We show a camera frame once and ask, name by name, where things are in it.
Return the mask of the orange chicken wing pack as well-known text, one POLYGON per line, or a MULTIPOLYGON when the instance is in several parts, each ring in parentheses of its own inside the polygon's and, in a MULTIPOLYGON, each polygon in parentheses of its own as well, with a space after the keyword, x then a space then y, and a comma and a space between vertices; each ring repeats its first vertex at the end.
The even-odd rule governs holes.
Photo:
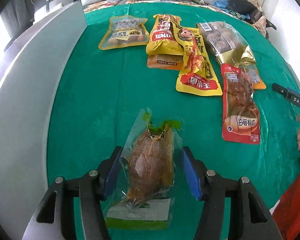
POLYGON ((245 66, 245 72, 247 76, 249 76, 251 82, 253 83, 254 89, 258 89, 258 90, 266 89, 266 85, 260 78, 256 65, 252 64, 249 66, 245 66))

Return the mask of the red spicy fish snack pack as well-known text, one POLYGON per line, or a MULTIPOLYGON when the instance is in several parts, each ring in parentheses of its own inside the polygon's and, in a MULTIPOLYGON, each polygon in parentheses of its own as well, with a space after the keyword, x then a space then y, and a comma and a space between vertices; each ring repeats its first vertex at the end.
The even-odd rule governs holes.
POLYGON ((254 86, 240 68, 221 65, 223 78, 222 137, 226 141, 258 145, 260 112, 253 100, 254 86))

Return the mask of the gold walnut snack bag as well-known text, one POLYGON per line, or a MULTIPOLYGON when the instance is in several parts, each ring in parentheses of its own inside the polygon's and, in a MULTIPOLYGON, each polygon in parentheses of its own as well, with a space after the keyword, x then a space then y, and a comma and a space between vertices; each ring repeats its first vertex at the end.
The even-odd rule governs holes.
POLYGON ((232 25, 215 21, 197 23, 196 27, 218 64, 226 63, 233 67, 256 64, 249 44, 232 25))

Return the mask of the clear green chicken leg pack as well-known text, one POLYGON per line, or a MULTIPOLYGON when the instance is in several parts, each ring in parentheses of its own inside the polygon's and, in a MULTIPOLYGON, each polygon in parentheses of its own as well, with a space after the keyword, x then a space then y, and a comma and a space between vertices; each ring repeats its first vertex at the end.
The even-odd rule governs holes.
POLYGON ((168 227, 183 135, 183 119, 153 122, 149 108, 139 111, 119 157, 121 170, 105 217, 108 228, 168 227))

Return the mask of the yellow chicken feet snack bag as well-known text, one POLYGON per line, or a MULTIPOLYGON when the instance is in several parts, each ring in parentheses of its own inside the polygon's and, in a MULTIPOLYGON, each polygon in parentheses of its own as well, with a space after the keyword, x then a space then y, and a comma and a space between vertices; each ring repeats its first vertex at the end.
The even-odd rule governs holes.
POLYGON ((174 38, 184 49, 183 66, 175 88, 198 96, 221 96, 223 91, 197 28, 173 24, 174 38))

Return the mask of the yellow egg snack pouch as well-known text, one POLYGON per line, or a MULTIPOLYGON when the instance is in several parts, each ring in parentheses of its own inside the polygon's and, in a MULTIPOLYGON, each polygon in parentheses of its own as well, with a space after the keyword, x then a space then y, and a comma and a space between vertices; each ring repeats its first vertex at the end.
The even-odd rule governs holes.
POLYGON ((149 32, 145 27, 147 18, 130 15, 113 16, 109 28, 98 45, 100 50, 143 46, 149 42, 149 32))

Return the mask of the orange tofu snack pack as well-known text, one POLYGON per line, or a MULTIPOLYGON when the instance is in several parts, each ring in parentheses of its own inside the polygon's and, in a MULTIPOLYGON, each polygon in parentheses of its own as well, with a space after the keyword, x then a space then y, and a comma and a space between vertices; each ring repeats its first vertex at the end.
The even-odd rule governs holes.
POLYGON ((157 54, 149 55, 147 59, 148 68, 181 70, 183 66, 183 56, 157 54))

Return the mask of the red fluffy sleeve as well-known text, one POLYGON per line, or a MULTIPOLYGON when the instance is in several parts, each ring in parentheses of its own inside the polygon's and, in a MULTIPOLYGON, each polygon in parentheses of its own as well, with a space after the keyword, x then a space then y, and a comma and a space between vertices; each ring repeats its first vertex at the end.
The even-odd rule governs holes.
POLYGON ((270 211, 283 239, 300 239, 300 174, 270 211))

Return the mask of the white cardboard box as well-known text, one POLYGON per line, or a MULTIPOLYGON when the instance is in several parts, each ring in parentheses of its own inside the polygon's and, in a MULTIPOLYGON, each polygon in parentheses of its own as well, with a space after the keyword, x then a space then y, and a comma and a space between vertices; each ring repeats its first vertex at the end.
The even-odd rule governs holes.
POLYGON ((5 53, 0 77, 0 225, 22 239, 48 188, 46 151, 53 103, 68 59, 87 27, 82 3, 49 14, 5 53))

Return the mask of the black bag on sofa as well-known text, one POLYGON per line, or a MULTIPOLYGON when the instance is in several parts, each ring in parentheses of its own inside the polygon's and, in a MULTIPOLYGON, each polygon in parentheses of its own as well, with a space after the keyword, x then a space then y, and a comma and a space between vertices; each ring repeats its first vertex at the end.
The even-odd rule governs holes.
POLYGON ((277 27, 266 18, 258 0, 229 0, 226 9, 244 15, 245 21, 259 29, 259 31, 266 28, 277 30, 277 27))

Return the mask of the green tablecloth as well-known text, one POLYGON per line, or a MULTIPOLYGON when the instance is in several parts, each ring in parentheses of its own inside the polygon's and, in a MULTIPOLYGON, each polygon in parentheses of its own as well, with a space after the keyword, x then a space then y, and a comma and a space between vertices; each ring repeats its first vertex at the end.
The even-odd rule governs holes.
POLYGON ((268 207, 273 207, 300 172, 296 133, 300 113, 271 85, 297 89, 279 52, 252 26, 204 8, 170 3, 138 3, 90 12, 87 28, 74 48, 58 86, 47 142, 47 177, 77 178, 98 167, 116 146, 123 146, 140 110, 149 108, 153 120, 181 118, 183 144, 196 159, 221 176, 248 177, 268 207), (182 26, 224 21, 237 29, 251 46, 265 90, 254 94, 261 113, 258 145, 227 142, 222 138, 223 100, 176 91, 178 72, 150 69, 143 46, 99 50, 113 16, 147 19, 154 15, 181 17, 182 26))

